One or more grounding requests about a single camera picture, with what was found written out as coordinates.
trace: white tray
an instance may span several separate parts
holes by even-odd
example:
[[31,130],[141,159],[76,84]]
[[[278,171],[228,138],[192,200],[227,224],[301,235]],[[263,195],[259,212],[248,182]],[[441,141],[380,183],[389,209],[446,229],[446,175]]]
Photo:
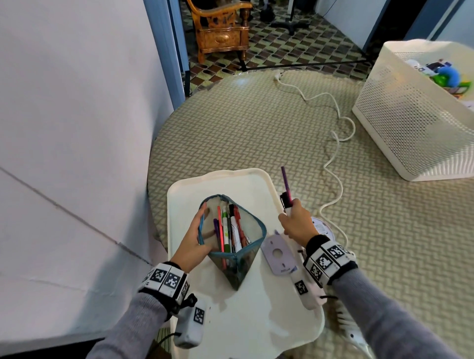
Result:
[[[211,172],[178,181],[168,190],[169,258],[202,200],[215,194],[229,196],[260,218],[269,234],[283,231],[278,221],[283,208],[268,173],[257,168]],[[285,350],[315,340],[324,328],[322,308],[306,310],[290,277],[273,275],[261,251],[238,291],[208,257],[191,272],[190,284],[189,293],[208,303],[204,337],[200,346],[190,350],[172,345],[175,359],[275,359]],[[173,317],[171,332],[175,327]]]

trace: tripod base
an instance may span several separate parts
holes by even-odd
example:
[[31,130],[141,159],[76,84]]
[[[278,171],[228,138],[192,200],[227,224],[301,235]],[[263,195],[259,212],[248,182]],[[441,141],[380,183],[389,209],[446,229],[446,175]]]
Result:
[[272,22],[270,24],[271,27],[282,27],[288,29],[288,33],[290,36],[295,34],[296,29],[307,29],[310,25],[307,22],[299,21],[299,22]]

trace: gray sleeve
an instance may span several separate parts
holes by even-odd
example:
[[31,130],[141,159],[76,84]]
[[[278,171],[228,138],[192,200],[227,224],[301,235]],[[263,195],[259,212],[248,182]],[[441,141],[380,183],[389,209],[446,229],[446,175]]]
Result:
[[144,359],[166,316],[166,309],[153,296],[136,294],[125,314],[86,359]]
[[360,269],[350,270],[332,286],[378,359],[460,359]]

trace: person's left hand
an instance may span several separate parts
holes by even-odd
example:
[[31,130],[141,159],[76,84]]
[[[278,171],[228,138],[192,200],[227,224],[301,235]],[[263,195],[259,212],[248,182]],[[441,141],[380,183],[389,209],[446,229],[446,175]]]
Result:
[[201,217],[207,208],[207,203],[204,202],[199,208],[194,218],[191,221],[188,232],[181,241],[178,250],[171,258],[171,262],[176,263],[181,267],[185,273],[191,272],[194,267],[201,263],[212,247],[207,244],[199,244],[198,242],[198,228]]

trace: pencil case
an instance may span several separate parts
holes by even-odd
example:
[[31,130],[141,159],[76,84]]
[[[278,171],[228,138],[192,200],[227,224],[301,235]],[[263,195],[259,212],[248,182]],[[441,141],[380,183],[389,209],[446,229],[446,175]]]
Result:
[[[213,195],[207,197],[202,203],[204,202],[207,202],[208,209],[202,216],[199,225],[199,243],[209,244],[214,248],[209,253],[209,257],[217,268],[224,273],[232,288],[238,290],[262,245],[267,232],[266,227],[260,219],[225,195]],[[222,220],[222,215],[218,214],[218,206],[220,208],[229,208],[230,205],[238,208],[236,215],[237,218],[240,218],[241,231],[239,234],[243,233],[245,239],[244,241],[241,239],[242,249],[234,253],[225,253],[221,249],[222,241],[220,240],[220,235],[216,235],[216,230],[219,231],[219,227],[215,227],[214,219],[219,219],[220,216]]]

